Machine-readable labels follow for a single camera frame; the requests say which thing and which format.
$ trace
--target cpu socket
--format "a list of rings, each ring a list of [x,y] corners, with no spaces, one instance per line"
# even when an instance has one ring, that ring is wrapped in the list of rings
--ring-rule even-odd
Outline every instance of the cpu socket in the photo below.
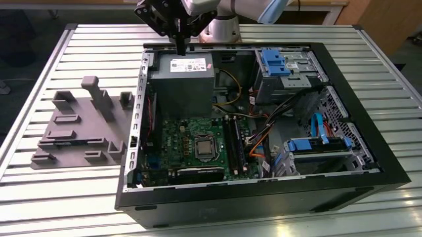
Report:
[[[215,144],[212,135],[195,136],[195,158],[210,162],[215,158]]]

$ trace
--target ram slot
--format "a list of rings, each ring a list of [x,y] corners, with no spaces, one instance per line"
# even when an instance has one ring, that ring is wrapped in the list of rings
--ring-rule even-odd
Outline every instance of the ram slot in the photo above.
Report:
[[[232,141],[235,143],[235,154],[239,164],[239,172],[245,173],[247,172],[247,161],[245,156],[245,148],[243,148],[243,141],[242,141],[242,135],[241,135],[241,129],[238,125],[238,119],[234,116],[230,120],[231,123],[231,134],[232,134]]]
[[[234,175],[239,174],[239,164],[238,164],[238,158],[237,158],[237,149],[235,149],[235,143],[232,140],[232,129],[230,124],[230,117],[226,116],[223,119],[223,133],[224,133],[224,142],[226,142],[226,150],[227,150],[227,157],[228,157],[228,168],[230,173]]]

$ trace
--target slotted aluminum worktable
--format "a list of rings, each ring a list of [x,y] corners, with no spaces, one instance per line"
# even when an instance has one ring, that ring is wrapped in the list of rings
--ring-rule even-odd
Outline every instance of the slotted aluminum worktable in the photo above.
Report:
[[[245,42],[325,43],[413,182],[335,212],[144,232],[114,210],[118,166],[30,168],[55,92],[88,97],[80,88],[84,75],[100,78],[111,96],[135,92],[142,45],[167,42],[146,25],[79,25],[63,33],[0,149],[0,235],[422,235],[422,100],[366,33],[350,26],[305,25],[243,25],[241,32]]]

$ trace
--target blue latch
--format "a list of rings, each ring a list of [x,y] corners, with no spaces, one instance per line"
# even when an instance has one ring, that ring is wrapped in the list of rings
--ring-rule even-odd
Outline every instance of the blue latch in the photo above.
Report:
[[[319,136],[322,138],[322,143],[327,144],[329,139],[327,135],[325,133],[325,128],[323,128],[323,119],[322,119],[322,114],[321,113],[314,113],[313,118],[311,118],[311,136],[317,137]]]
[[[290,70],[285,65],[285,57],[275,49],[262,50],[262,61],[269,68],[269,75],[273,76],[289,76]]]
[[[299,140],[293,140],[287,142],[289,150],[293,152],[295,150],[303,151],[303,150],[311,150],[311,143],[307,139],[299,139]]]
[[[349,137],[345,137],[343,140],[345,140],[346,147],[350,149],[354,146],[354,142],[351,141]]]

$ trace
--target sticker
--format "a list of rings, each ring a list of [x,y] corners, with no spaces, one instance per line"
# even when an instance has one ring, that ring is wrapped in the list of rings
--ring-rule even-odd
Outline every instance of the sticker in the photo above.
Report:
[[[250,103],[251,103],[251,105],[255,105],[255,97],[254,96],[250,96]]]
[[[299,68],[297,63],[287,63],[289,68]]]
[[[266,169],[267,172],[270,172],[271,166],[269,165],[266,161],[263,161],[263,168]]]
[[[206,59],[204,58],[178,58],[170,61],[170,72],[204,72]]]

